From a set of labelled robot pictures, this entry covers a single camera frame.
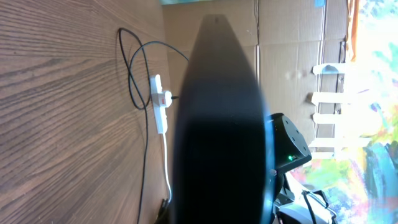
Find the blue Samsung Galaxy smartphone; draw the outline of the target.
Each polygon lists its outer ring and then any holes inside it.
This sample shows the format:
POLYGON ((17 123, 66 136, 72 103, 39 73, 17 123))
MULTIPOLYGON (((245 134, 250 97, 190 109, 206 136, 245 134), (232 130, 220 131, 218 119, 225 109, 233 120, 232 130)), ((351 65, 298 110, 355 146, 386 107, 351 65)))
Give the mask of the blue Samsung Galaxy smartphone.
POLYGON ((273 136, 227 18, 203 18, 175 125, 172 223, 271 223, 273 136))

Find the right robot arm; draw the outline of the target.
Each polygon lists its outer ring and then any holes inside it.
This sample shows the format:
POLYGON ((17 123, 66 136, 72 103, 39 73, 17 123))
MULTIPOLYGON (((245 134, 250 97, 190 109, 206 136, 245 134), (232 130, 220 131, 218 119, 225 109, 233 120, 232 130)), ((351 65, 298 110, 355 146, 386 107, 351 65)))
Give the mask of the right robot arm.
POLYGON ((292 172, 312 160, 302 133, 284 114, 270 115, 273 128, 275 165, 271 171, 275 187, 272 223, 337 224, 337 214, 322 190, 311 191, 292 172))

